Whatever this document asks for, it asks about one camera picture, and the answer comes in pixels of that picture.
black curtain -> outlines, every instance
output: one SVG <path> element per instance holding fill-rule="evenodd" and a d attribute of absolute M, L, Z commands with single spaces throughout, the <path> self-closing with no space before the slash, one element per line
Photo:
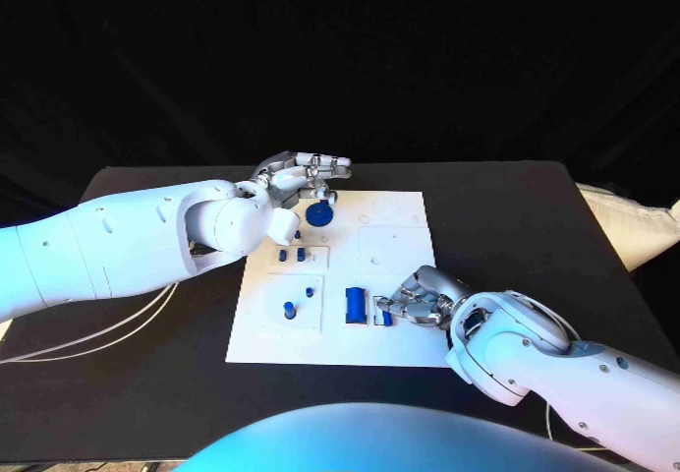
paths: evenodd
<path fill-rule="evenodd" d="M 5 224 L 110 165 L 549 159 L 669 206 L 675 2 L 91 1 L 0 6 Z"/>

robotic hand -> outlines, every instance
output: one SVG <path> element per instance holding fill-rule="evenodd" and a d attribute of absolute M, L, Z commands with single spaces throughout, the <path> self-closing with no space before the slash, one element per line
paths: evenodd
<path fill-rule="evenodd" d="M 0 322 L 65 302 L 156 290 L 241 259 L 265 235 L 291 244 L 300 224 L 291 207 L 300 198 L 335 204 L 325 180 L 350 177 L 350 163 L 281 152 L 250 181 L 108 195 L 0 229 Z M 195 250 L 196 243 L 209 250 Z"/>
<path fill-rule="evenodd" d="M 474 293 L 427 265 L 378 306 L 448 332 L 447 363 L 496 401 L 515 406 L 533 390 L 577 433 L 652 470 L 680 469 L 676 374 L 581 341 L 561 316 L 528 296 Z"/>

black table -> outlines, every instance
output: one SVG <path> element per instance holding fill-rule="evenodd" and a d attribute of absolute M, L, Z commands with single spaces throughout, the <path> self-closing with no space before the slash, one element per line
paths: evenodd
<path fill-rule="evenodd" d="M 422 191 L 437 265 L 480 290 L 512 288 L 546 303 L 585 339 L 680 371 L 567 171 L 551 162 L 358 164 L 333 187 Z M 84 200 L 186 182 L 248 178 L 250 167 L 108 168 Z M 376 401 L 461 412 L 546 434 L 545 403 L 493 401 L 447 369 L 240 365 L 224 362 L 245 261 L 182 282 L 139 334 L 67 361 L 0 366 L 0 461 L 170 459 L 289 410 Z M 155 294 L 81 302 L 18 319 L 8 357 L 126 318 Z M 120 337 L 81 344 L 80 352 Z M 555 438 L 588 445 L 556 416 Z"/>

blue disc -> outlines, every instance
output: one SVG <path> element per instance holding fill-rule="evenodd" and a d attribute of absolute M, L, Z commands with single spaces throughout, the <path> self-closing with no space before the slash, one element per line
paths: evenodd
<path fill-rule="evenodd" d="M 327 200 L 309 206 L 304 212 L 304 219 L 312 226 L 326 226 L 330 223 L 333 219 L 333 209 Z"/>

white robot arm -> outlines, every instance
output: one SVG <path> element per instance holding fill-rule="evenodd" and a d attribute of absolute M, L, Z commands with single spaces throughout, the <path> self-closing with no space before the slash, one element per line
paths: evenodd
<path fill-rule="evenodd" d="M 241 259 L 265 235 L 291 244 L 300 221 L 290 208 L 300 198 L 335 203 L 325 179 L 349 177 L 350 163 L 281 152 L 250 181 L 108 195 L 0 229 L 0 322 L 67 302 L 162 288 Z M 206 254 L 192 251 L 196 243 L 211 248 Z"/>
<path fill-rule="evenodd" d="M 447 363 L 495 400 L 515 406 L 533 390 L 595 443 L 654 471 L 680 469 L 680 376 L 608 346 L 569 341 L 569 324 L 536 300 L 474 293 L 427 265 L 378 305 L 451 333 Z"/>

